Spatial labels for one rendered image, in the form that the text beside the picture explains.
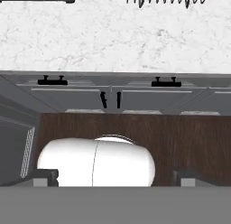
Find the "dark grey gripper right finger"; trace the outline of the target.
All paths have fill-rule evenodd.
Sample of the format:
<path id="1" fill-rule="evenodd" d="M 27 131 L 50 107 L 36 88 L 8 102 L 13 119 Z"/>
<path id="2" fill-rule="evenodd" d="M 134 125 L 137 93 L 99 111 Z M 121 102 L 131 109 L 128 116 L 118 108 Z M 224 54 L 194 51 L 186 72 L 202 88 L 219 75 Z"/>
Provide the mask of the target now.
<path id="1" fill-rule="evenodd" d="M 182 170 L 173 172 L 172 185 L 178 187 L 205 187 L 215 186 L 216 184 L 204 179 L 195 171 Z"/>

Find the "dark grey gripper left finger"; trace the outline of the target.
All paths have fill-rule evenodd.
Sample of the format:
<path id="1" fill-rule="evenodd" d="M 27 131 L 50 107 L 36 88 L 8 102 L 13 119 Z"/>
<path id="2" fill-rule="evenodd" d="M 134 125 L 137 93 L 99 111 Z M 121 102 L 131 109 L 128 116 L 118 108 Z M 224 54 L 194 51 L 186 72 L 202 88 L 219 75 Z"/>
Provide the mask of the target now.
<path id="1" fill-rule="evenodd" d="M 58 177 L 58 170 L 37 169 L 19 182 L 19 185 L 27 187 L 58 187 Z"/>

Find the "grey appliance with mesh panel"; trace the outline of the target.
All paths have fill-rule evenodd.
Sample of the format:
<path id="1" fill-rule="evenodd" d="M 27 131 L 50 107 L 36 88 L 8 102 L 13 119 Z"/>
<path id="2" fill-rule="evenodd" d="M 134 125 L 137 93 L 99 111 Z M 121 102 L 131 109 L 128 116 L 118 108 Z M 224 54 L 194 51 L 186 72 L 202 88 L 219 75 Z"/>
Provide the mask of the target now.
<path id="1" fill-rule="evenodd" d="M 0 185 L 20 179 L 22 166 L 32 169 L 34 141 L 46 112 L 53 109 L 0 74 Z"/>

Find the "white rounded object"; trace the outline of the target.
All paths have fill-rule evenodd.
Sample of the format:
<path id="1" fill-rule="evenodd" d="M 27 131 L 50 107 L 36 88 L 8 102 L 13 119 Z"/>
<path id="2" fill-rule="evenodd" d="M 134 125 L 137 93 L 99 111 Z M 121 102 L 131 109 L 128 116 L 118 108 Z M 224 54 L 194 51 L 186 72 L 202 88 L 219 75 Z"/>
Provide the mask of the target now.
<path id="1" fill-rule="evenodd" d="M 156 174 L 147 148 L 122 135 L 51 140 L 37 167 L 56 169 L 60 187 L 150 187 Z"/>

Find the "grey cupboard door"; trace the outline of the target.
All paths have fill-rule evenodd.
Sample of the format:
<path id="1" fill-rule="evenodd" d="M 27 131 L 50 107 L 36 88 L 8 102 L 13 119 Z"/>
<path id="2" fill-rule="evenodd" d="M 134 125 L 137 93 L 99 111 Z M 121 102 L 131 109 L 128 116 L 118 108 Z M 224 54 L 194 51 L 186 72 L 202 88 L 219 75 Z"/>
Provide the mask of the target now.
<path id="1" fill-rule="evenodd" d="M 101 110 L 103 108 L 100 92 L 104 89 L 32 90 L 44 102 L 61 111 Z"/>
<path id="2" fill-rule="evenodd" d="M 231 88 L 207 88 L 168 111 L 173 115 L 183 112 L 218 112 L 220 116 L 231 116 Z"/>
<path id="3" fill-rule="evenodd" d="M 153 112 L 169 109 L 189 96 L 191 91 L 123 91 L 121 92 L 121 107 L 124 113 Z"/>

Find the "grey drawer front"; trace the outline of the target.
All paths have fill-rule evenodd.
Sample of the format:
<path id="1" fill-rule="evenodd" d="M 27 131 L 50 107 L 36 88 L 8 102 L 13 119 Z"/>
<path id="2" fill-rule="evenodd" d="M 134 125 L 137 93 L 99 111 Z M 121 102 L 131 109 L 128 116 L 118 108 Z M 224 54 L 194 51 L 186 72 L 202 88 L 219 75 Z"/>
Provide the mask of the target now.
<path id="1" fill-rule="evenodd" d="M 161 79 L 161 81 L 170 81 L 171 79 Z M 140 81 L 130 81 L 124 85 L 114 85 L 111 87 L 112 91 L 194 91 L 194 90 L 204 90 L 206 86 L 196 86 L 188 81 L 183 81 L 176 79 L 181 82 L 180 88 L 164 88 L 164 87 L 152 87 L 152 80 L 140 80 Z"/>
<path id="2" fill-rule="evenodd" d="M 91 79 L 66 79 L 68 81 L 67 86 L 38 85 L 37 80 L 38 79 L 21 79 L 16 82 L 16 85 L 30 90 L 103 89 L 110 87 L 108 83 L 95 82 Z"/>

